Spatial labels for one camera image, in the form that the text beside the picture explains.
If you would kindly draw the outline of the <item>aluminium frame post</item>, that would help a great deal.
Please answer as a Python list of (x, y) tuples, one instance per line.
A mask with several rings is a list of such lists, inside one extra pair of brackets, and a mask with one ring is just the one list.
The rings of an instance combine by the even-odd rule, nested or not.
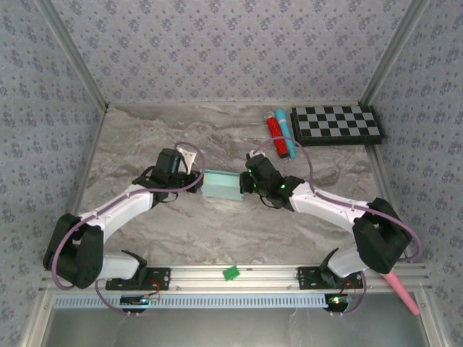
[(72, 36), (70, 35), (64, 21), (59, 16), (59, 13), (57, 12), (52, 0), (34, 0), (34, 2), (39, 8), (48, 26), (50, 27), (51, 32), (58, 40), (59, 45), (65, 52), (70, 64), (83, 83), (90, 98), (97, 106), (99, 111), (105, 113), (107, 109), (107, 102), (105, 101), (102, 92), (97, 86), (95, 79), (90, 73), (90, 70), (88, 69), (81, 53), (79, 52), (78, 47), (73, 41)]
[(399, 54), (406, 45), (411, 34), (413, 34), (421, 16), (429, 6), (430, 1), (431, 0), (410, 0), (410, 3), (359, 99), (361, 105), (370, 105), (374, 101), (389, 72), (399, 58)]

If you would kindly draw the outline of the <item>light blue paper box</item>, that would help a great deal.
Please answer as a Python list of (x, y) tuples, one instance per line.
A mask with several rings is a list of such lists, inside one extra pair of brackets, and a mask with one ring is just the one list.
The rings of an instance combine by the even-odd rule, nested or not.
[(240, 192), (239, 174), (228, 171), (206, 170), (201, 194), (204, 197), (243, 201)]

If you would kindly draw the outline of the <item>grey metal panel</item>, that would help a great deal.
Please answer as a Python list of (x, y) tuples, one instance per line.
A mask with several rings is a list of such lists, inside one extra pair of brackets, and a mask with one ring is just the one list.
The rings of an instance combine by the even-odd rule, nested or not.
[(403, 309), (161, 309), (126, 318), (107, 309), (56, 309), (41, 347), (429, 347)]

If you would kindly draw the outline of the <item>pink toy microphone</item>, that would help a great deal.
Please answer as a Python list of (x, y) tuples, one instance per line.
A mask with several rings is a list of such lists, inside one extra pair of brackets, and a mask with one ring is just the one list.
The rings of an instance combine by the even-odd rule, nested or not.
[(387, 274), (382, 274), (383, 278), (386, 282), (392, 287), (400, 299), (404, 302), (407, 306), (409, 311), (414, 315), (420, 315), (420, 308), (418, 307), (415, 300), (411, 297), (407, 289), (404, 287), (402, 282), (399, 280), (399, 277), (396, 275), (394, 271), (391, 271)]

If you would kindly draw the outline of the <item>aluminium mounting rail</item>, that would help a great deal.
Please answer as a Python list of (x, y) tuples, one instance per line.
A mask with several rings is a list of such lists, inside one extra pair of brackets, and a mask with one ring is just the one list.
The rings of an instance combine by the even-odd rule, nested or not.
[[(227, 265), (160, 265), (171, 268), (169, 293), (222, 294), (222, 293), (292, 293), (298, 291), (297, 268), (302, 265), (240, 265), (240, 275), (226, 281), (223, 271)], [(398, 264), (394, 268), (399, 280), (409, 292), (431, 291), (433, 288), (424, 264)], [(386, 279), (372, 270), (365, 271), (368, 293), (389, 293), (392, 287)], [(51, 275), (44, 274), (38, 287), (39, 292), (61, 294), (90, 294), (94, 285), (80, 290), (74, 288), (60, 291)]]

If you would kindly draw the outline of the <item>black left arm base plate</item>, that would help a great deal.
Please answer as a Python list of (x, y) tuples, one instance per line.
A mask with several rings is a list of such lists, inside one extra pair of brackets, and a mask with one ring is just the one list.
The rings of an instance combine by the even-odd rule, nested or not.
[(111, 279), (106, 281), (107, 291), (168, 291), (171, 268), (146, 267), (138, 270), (130, 279)]

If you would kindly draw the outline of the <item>cyan toy microphone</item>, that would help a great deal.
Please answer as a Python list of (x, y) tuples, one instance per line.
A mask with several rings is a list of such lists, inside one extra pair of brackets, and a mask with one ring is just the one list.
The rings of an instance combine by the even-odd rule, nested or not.
[(284, 136), (284, 141), (289, 151), (290, 158), (296, 158), (296, 149), (294, 143), (292, 142), (292, 135), (289, 130), (285, 111), (281, 108), (276, 109), (275, 117), (277, 122), (279, 123), (281, 133)]

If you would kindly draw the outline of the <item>red glitter toy microphone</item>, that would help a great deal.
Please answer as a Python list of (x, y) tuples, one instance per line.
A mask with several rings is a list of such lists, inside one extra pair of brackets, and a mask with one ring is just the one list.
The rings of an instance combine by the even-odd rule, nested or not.
[(276, 148), (276, 152), (280, 158), (289, 157), (289, 150), (286, 146), (285, 140), (282, 138), (283, 134), (279, 127), (279, 123), (276, 120), (275, 114), (273, 111), (267, 111), (265, 113), (265, 120), (268, 126), (271, 137), (273, 138), (273, 143)]

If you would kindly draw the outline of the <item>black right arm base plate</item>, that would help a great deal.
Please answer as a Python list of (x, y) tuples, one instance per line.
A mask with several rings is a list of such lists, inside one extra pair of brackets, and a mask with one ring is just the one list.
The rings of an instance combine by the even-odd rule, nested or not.
[(317, 267), (298, 267), (296, 279), (301, 290), (315, 289), (362, 289), (364, 284), (361, 272), (348, 275), (345, 278), (335, 275), (328, 268)]

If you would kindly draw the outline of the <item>black grey chessboard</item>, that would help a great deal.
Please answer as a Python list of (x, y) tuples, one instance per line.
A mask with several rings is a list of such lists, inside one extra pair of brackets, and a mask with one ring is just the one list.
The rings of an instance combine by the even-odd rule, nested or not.
[(290, 114), (301, 145), (378, 145), (383, 132), (368, 106), (300, 106)]

